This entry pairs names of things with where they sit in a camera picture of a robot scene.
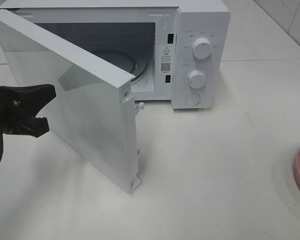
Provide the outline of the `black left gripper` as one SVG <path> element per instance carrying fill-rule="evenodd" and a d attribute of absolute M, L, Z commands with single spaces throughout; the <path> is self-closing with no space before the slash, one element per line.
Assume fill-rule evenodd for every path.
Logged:
<path fill-rule="evenodd" d="M 57 96 L 52 84 L 32 86 L 0 86 L 0 136 L 32 136 L 39 138 L 50 127 L 46 117 L 35 117 Z M 32 117 L 20 118 L 20 112 Z"/>

